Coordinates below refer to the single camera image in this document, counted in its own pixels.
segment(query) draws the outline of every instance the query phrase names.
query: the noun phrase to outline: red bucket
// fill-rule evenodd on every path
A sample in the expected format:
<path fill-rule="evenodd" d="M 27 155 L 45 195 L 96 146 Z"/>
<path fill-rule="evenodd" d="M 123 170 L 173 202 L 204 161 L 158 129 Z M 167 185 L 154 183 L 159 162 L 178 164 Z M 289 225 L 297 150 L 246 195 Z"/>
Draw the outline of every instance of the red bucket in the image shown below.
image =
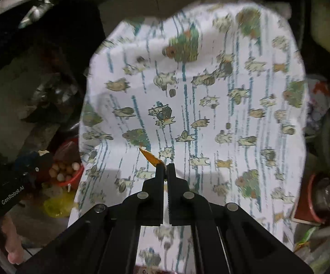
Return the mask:
<path fill-rule="evenodd" d="M 56 153 L 53 157 L 55 162 L 65 161 L 68 163 L 78 162 L 80 163 L 80 169 L 72 174 L 72 178 L 68 181 L 59 182 L 58 180 L 53 180 L 53 183 L 58 186 L 68 186 L 71 185 L 71 189 L 77 189 L 79 187 L 81 176 L 84 172 L 84 166 L 80 160 L 79 154 L 79 138 L 67 139 L 63 142 L 60 147 L 56 150 Z"/>

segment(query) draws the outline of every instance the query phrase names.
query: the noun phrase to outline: human hand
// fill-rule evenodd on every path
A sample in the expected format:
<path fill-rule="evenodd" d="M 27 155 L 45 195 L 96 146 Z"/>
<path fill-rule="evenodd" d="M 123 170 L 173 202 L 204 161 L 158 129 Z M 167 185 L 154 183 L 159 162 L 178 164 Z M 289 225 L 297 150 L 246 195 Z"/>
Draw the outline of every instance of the human hand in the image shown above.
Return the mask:
<path fill-rule="evenodd" d="M 8 252 L 7 259 L 11 264 L 22 263 L 24 254 L 22 243 L 16 233 L 13 220 L 9 215 L 5 215 L 2 218 L 1 231 L 6 235 L 5 249 Z"/>

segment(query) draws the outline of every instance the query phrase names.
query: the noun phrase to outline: yellow plastic bag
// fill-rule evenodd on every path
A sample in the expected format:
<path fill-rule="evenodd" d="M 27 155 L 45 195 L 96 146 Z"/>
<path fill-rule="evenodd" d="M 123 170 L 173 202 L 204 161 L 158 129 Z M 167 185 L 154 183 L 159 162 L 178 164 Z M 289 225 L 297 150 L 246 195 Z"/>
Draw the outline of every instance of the yellow plastic bag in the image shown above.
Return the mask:
<path fill-rule="evenodd" d="M 62 195 L 43 203 L 43 209 L 50 217 L 69 217 L 74 206 L 75 192 L 63 191 Z"/>

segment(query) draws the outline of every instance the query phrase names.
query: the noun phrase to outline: egg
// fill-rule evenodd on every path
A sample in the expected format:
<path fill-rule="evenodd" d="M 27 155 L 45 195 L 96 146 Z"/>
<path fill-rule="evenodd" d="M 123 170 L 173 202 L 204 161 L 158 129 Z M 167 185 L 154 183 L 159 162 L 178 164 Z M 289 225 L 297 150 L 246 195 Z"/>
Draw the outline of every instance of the egg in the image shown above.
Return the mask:
<path fill-rule="evenodd" d="M 60 182 L 64 182 L 65 181 L 65 175 L 63 175 L 62 173 L 59 173 L 59 175 L 57 175 L 57 180 Z"/>
<path fill-rule="evenodd" d="M 66 173 L 69 174 L 69 175 L 72 174 L 72 173 L 74 173 L 73 168 L 71 166 L 67 166 L 66 167 Z"/>
<path fill-rule="evenodd" d="M 72 168 L 75 170 L 75 171 L 78 171 L 80 169 L 80 164 L 79 163 L 72 163 Z"/>
<path fill-rule="evenodd" d="M 56 170 L 57 172 L 60 171 L 60 167 L 56 163 L 52 165 L 52 169 Z"/>
<path fill-rule="evenodd" d="M 56 178 L 57 177 L 57 171 L 53 168 L 49 169 L 48 171 L 49 175 L 52 177 L 52 178 Z"/>
<path fill-rule="evenodd" d="M 58 163 L 58 166 L 60 167 L 61 170 L 65 170 L 66 169 L 66 165 L 63 162 L 59 162 Z"/>

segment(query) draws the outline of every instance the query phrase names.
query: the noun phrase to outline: white fabric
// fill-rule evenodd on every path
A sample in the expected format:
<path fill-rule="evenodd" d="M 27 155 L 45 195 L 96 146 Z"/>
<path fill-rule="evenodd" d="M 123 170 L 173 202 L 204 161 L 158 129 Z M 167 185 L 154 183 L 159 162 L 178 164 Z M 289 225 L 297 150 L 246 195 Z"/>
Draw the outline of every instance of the white fabric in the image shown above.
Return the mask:
<path fill-rule="evenodd" d="M 91 59 L 85 173 L 70 223 L 141 190 L 155 171 L 141 145 L 174 162 L 192 190 L 238 203 L 282 241 L 305 160 L 304 77 L 287 21 L 255 3 L 120 23 Z M 164 197 L 164 225 L 142 228 L 136 263 L 195 272 L 190 229 L 168 225 Z"/>

